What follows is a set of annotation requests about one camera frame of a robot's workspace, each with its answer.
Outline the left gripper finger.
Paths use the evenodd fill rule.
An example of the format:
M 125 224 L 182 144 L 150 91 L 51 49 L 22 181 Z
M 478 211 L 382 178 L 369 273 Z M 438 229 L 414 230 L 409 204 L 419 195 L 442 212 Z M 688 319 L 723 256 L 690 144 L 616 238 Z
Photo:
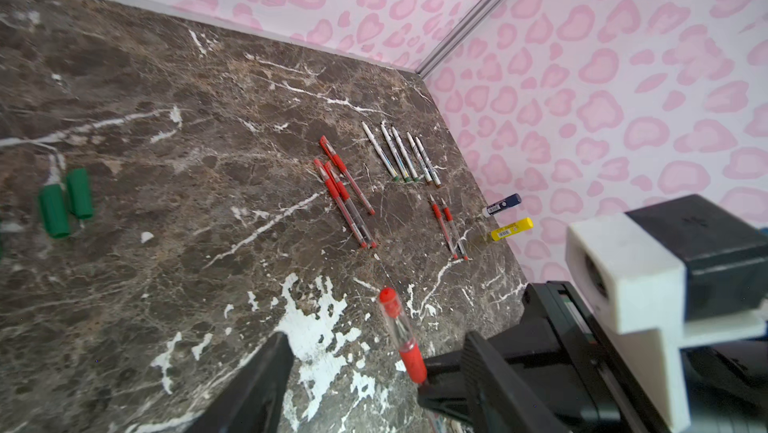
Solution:
M 277 431 L 293 363 L 287 335 L 271 335 L 186 432 Z

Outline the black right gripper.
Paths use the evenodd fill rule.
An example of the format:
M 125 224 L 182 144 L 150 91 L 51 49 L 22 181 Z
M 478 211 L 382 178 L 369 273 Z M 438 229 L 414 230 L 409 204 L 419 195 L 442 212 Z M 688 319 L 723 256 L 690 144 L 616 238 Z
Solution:
M 418 404 L 477 432 L 657 432 L 660 415 L 569 282 L 531 283 L 520 322 L 425 361 Z

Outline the red pen alone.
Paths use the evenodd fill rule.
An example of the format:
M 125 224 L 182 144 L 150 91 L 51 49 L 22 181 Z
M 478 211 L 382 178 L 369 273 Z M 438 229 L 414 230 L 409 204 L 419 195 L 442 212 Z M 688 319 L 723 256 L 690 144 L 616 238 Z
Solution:
M 435 198 L 432 195 L 429 195 L 429 202 L 431 204 L 433 213 L 434 213 L 434 215 L 435 215 L 435 217 L 436 217 L 436 219 L 438 221 L 438 224 L 440 226 L 440 229 L 441 229 L 441 232 L 443 234 L 444 240 L 445 240 L 445 242 L 446 242 L 446 244 L 448 246 L 448 249 L 449 249 L 449 251 L 450 251 L 450 253 L 452 255 L 452 258 L 454 260 L 457 260 L 458 259 L 458 254 L 457 254 L 456 249 L 455 249 L 455 247 L 454 247 L 454 245 L 452 243 L 451 236 L 450 236 L 450 234 L 448 232 L 448 229 L 446 227 L 446 224 L 444 222 L 442 212 L 441 212 L 441 210 L 440 210 L 440 208 L 439 208 Z

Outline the green cap marker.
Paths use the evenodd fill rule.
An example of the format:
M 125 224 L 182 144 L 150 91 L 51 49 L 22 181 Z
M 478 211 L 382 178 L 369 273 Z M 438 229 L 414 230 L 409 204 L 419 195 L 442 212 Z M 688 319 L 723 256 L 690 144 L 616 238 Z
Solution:
M 393 139 L 393 136 L 391 135 L 387 124 L 385 121 L 381 122 L 381 130 L 383 133 L 383 136 L 389 146 L 390 151 L 392 152 L 393 158 L 395 160 L 395 164 L 397 165 L 399 172 L 401 174 L 401 178 L 405 183 L 409 183 L 411 181 L 411 175 L 408 170 L 408 168 L 403 163 L 403 159 L 400 155 L 400 152 L 398 150 L 398 147 L 395 143 L 395 140 Z

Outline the brown cap marker pen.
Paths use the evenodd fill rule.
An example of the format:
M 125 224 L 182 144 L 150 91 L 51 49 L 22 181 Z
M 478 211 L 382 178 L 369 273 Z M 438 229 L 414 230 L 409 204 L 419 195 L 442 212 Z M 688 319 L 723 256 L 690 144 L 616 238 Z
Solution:
M 440 180 L 440 178 L 439 178 L 439 176 L 437 174 L 437 171 L 434 168 L 434 166 L 433 166 L 429 156 L 427 155 L 427 152 L 426 152 L 426 150 L 424 148 L 424 145 L 423 145 L 421 139 L 419 137 L 416 137 L 415 138 L 415 142 L 417 144 L 417 148 L 419 150 L 419 153 L 420 153 L 422 159 L 424 160 L 424 162 L 425 162 L 425 164 L 427 166 L 427 169 L 429 171 L 430 177 L 432 178 L 433 184 L 437 188 L 441 188 L 442 187 L 442 182 L 441 182 L 441 180 Z

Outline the green cap marker pen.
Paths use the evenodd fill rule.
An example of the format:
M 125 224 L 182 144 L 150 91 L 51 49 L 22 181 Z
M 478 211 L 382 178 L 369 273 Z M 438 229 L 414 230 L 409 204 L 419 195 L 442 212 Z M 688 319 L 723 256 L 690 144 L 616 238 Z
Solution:
M 396 142 L 398 144 L 398 147 L 399 147 L 399 149 L 401 151 L 401 156 L 402 156 L 402 158 L 403 158 L 403 160 L 405 162 L 405 165 L 408 168 L 408 171 L 409 171 L 409 174 L 410 174 L 410 177 L 411 177 L 411 181 L 412 182 L 417 182 L 419 180 L 419 175 L 418 175 L 418 173 L 417 173 L 417 171 L 416 171 L 416 169 L 415 169 L 415 167 L 414 167 L 414 165 L 412 163 L 412 160 L 411 160 L 411 158 L 410 158 L 410 156 L 408 154 L 408 151 L 407 151 L 407 149 L 405 147 L 405 144 L 404 144 L 404 142 L 403 142 L 403 140 L 402 140 L 398 130 L 395 127 L 392 127 L 391 131 L 392 131 L 392 133 L 393 133 L 393 135 L 395 137 L 395 140 L 396 140 Z

